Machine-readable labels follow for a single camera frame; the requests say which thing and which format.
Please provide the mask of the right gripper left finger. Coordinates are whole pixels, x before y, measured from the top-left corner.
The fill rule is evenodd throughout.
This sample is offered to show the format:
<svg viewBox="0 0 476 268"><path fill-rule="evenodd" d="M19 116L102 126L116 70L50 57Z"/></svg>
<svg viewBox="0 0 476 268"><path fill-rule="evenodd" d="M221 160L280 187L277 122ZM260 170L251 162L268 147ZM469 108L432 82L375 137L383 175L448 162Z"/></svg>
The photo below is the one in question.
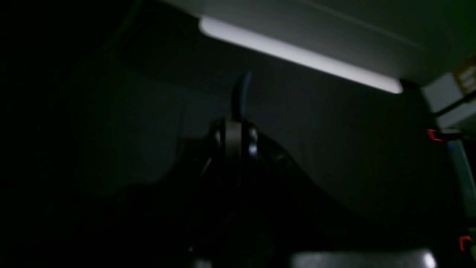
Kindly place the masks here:
<svg viewBox="0 0 476 268"><path fill-rule="evenodd" d="M242 201L242 122L217 120L180 141L181 198L190 206L233 209Z"/></svg>

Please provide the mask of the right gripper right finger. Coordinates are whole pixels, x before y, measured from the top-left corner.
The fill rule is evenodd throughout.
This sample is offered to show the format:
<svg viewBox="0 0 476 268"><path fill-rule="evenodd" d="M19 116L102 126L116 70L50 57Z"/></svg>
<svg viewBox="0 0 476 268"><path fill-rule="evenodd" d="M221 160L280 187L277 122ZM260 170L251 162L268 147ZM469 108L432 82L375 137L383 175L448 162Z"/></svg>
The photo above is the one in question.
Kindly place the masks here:
<svg viewBox="0 0 476 268"><path fill-rule="evenodd" d="M245 122L248 160L260 178L259 197L270 209L296 213L311 221L335 220L335 201L325 193L278 142Z"/></svg>

